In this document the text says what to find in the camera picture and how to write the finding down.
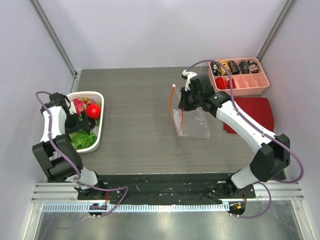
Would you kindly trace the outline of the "clear zip bag orange zipper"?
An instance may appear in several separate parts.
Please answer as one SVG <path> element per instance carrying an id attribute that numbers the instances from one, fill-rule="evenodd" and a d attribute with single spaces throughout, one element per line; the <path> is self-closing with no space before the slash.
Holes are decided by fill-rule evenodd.
<path id="1" fill-rule="evenodd" d="M 209 139 L 211 130 L 202 110 L 183 111 L 178 108 L 181 93 L 172 85 L 169 98 L 169 115 L 178 137 Z"/>

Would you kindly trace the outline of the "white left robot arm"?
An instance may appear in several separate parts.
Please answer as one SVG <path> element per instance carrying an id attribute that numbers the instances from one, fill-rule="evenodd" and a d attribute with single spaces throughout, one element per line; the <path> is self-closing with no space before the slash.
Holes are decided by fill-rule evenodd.
<path id="1" fill-rule="evenodd" d="M 85 111 L 78 115 L 75 104 L 62 93 L 48 93 L 49 102 L 41 102 L 40 113 L 44 130 L 40 143 L 32 152 L 49 181 L 73 182 L 81 190 L 89 189 L 93 198 L 100 200 L 107 192 L 99 175 L 84 167 L 80 154 L 72 144 L 71 134 L 91 133 Z"/>

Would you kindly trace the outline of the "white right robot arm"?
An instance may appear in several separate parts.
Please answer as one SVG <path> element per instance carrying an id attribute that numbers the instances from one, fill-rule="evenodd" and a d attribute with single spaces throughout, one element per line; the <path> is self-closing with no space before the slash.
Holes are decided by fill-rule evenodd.
<path id="1" fill-rule="evenodd" d="M 232 102 L 228 93 L 215 92 L 206 74 L 185 71 L 181 77 L 186 83 L 180 89 L 178 108 L 184 112 L 202 108 L 230 126 L 255 153 L 248 166 L 226 179 L 225 190 L 230 197 L 238 197 L 245 187 L 258 181 L 269 181 L 290 165 L 290 140 L 285 134 L 276 135 L 263 128 Z"/>

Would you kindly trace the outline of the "dark brown mangosteen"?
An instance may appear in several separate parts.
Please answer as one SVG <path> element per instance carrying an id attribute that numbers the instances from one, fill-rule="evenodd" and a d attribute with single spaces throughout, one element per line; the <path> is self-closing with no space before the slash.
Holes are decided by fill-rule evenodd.
<path id="1" fill-rule="evenodd" d="M 95 128 L 96 126 L 99 126 L 100 124 L 100 120 L 99 119 L 88 119 L 88 122 L 89 122 L 89 127 L 90 129 L 93 129 Z"/>

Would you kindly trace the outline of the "green lettuce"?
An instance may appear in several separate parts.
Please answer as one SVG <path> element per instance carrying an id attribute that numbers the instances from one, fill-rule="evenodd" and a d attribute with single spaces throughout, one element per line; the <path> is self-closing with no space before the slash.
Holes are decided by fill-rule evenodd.
<path id="1" fill-rule="evenodd" d="M 89 134 L 86 131 L 75 132 L 70 134 L 69 137 L 76 150 L 90 148 L 97 140 L 97 136 L 92 131 Z"/>

